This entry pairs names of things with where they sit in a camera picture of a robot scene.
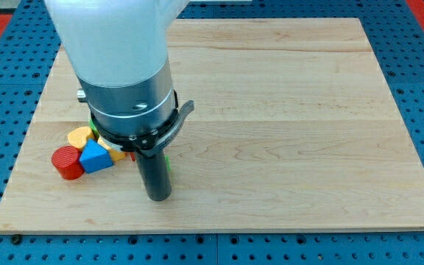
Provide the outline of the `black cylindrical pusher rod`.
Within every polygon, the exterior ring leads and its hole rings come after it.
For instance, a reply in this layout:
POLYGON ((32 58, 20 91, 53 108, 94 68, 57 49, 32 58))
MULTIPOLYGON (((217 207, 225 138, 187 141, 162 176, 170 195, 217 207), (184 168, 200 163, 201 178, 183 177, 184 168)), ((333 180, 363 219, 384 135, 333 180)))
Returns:
POLYGON ((167 199, 172 193, 172 186, 164 151, 152 157, 135 153, 135 159, 148 197, 153 201, 167 199))

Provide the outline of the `black clamp ring with lever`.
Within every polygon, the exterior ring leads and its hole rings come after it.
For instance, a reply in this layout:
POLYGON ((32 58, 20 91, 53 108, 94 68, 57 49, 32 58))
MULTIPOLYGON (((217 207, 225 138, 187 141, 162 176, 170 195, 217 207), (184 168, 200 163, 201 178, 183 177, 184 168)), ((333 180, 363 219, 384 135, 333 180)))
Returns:
POLYGON ((194 111, 194 101, 189 100, 171 111, 165 120, 158 120, 154 107, 134 116, 108 115, 91 107, 91 120, 106 144, 116 151, 136 152, 151 158, 175 139, 187 116, 194 111))

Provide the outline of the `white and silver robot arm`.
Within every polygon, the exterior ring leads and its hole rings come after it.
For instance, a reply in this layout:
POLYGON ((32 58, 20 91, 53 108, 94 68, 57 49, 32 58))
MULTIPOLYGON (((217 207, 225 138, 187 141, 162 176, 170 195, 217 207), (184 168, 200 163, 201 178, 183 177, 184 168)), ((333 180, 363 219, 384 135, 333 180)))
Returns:
POLYGON ((186 0, 45 0, 99 136, 132 152, 148 197, 172 193, 164 149, 194 102, 179 103, 166 33, 186 0))

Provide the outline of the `green block behind arm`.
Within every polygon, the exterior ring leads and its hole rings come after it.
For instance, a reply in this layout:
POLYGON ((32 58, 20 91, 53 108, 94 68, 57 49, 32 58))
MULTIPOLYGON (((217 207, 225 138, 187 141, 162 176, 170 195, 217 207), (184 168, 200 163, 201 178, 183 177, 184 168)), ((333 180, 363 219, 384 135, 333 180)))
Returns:
POLYGON ((95 127, 93 121, 90 119, 88 122, 88 125, 91 129, 91 131, 93 132, 94 138, 97 139, 99 137, 99 133, 97 131, 97 128, 95 127))

